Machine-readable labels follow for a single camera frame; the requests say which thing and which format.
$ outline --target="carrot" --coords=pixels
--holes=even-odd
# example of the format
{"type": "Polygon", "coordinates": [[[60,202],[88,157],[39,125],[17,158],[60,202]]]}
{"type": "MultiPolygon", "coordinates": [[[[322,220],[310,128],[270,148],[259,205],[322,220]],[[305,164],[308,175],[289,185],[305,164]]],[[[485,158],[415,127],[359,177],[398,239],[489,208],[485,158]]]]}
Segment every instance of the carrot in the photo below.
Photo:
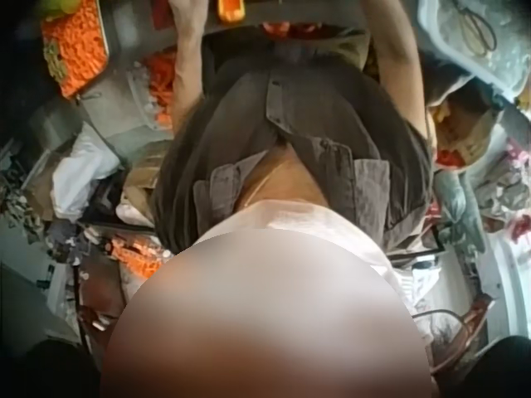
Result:
{"type": "Polygon", "coordinates": [[[175,79],[175,57],[177,52],[161,52],[144,60],[148,68],[150,82],[149,92],[157,100],[160,111],[155,120],[162,127],[171,128],[171,105],[173,101],[173,80],[175,79]]]}
{"type": "Polygon", "coordinates": [[[81,0],[76,13],[43,22],[41,30],[46,40],[59,42],[59,52],[67,70],[66,78],[59,83],[66,98],[82,89],[105,68],[108,54],[96,0],[81,0]]]}

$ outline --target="plastic bag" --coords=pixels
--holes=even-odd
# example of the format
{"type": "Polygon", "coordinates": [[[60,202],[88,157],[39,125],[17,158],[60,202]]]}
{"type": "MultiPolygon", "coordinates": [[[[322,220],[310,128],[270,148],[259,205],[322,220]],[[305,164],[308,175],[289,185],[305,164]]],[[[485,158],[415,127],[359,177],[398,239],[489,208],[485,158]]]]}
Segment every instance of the plastic bag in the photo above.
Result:
{"type": "Polygon", "coordinates": [[[60,161],[53,173],[51,200],[58,218],[79,219],[88,206],[92,182],[111,175],[119,159],[87,123],[68,158],[60,161]]]}

